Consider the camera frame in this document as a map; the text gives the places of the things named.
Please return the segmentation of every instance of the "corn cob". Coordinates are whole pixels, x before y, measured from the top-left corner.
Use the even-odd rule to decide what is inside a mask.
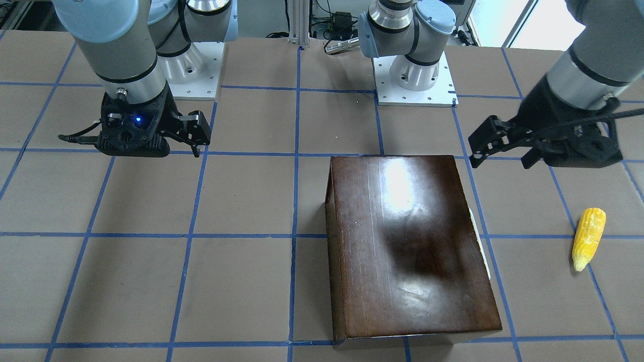
[[[573,264],[576,271],[582,271],[595,255],[605,224],[606,213],[602,209],[594,207],[583,212],[573,244]]]

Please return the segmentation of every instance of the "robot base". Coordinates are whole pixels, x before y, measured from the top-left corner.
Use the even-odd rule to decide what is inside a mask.
[[[459,103],[445,53],[440,57],[440,72],[433,87],[410,91],[391,80],[389,68],[396,56],[373,59],[378,104],[382,106],[452,107]]]
[[[216,100],[222,74],[225,43],[193,43],[203,58],[204,69],[198,77],[188,82],[168,80],[175,99]]]

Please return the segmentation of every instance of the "wooden box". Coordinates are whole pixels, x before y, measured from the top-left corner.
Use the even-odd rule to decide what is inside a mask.
[[[336,345],[502,329],[452,156],[333,157],[325,208]]]

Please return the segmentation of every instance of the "light blue cover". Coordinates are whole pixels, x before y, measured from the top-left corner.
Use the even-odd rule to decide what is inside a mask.
[[[175,8],[177,0],[152,0],[150,4],[150,15],[147,17],[147,24],[152,25],[170,14]]]
[[[360,50],[367,58],[378,58],[378,48],[375,45],[374,32],[371,30],[369,15],[363,12],[358,17],[358,38],[360,39]]]
[[[454,31],[456,15],[449,5],[439,0],[424,0],[416,4],[418,19],[439,33],[448,35]]]
[[[231,0],[231,19],[228,22],[228,30],[223,41],[234,41],[239,34],[239,26],[237,25],[237,0]]]
[[[137,20],[138,1],[52,0],[67,31],[89,43],[108,43],[128,32]]]

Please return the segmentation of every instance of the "tiled table surface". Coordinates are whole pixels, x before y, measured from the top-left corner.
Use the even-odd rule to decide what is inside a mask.
[[[228,44],[199,159],[111,158],[56,139],[102,89],[66,33],[0,35],[0,361],[643,361],[643,117],[618,122],[626,161],[478,169],[466,138],[512,117],[559,53],[449,47],[458,108],[379,107],[359,50]],[[644,103],[644,82],[623,108]],[[336,352],[323,199],[329,157],[457,158],[504,330],[474,343]],[[586,207],[608,214],[571,268]]]

